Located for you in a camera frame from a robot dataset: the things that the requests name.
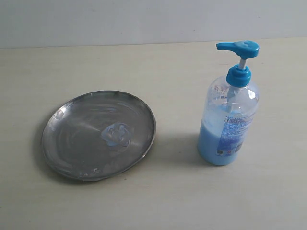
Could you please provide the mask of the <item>blue soap blob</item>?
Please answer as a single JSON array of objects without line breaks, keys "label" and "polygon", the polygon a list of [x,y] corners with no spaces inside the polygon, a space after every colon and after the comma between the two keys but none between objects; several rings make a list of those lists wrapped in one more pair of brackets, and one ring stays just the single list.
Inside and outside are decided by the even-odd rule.
[{"label": "blue soap blob", "polygon": [[130,144],[133,133],[134,128],[131,128],[125,123],[116,122],[106,127],[101,132],[100,137],[109,147],[127,147]]}]

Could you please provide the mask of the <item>clear blue pump soap bottle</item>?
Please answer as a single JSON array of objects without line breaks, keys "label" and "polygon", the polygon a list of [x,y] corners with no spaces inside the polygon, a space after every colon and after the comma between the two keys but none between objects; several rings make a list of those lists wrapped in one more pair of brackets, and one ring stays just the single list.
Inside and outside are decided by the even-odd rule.
[{"label": "clear blue pump soap bottle", "polygon": [[246,60],[255,58],[260,46],[245,40],[217,43],[216,48],[234,52],[240,62],[208,88],[197,149],[208,163],[225,166],[237,158],[258,108],[259,90]]}]

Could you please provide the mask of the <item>round stainless steel plate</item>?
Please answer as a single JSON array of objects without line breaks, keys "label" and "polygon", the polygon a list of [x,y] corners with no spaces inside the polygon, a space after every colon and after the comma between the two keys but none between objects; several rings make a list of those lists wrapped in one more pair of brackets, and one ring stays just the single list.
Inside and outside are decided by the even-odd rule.
[{"label": "round stainless steel plate", "polygon": [[[134,128],[127,147],[109,147],[100,137],[111,124]],[[65,178],[94,182],[125,172],[153,145],[156,120],[140,98],[121,91],[96,91],[73,98],[47,121],[41,136],[46,164]]]}]

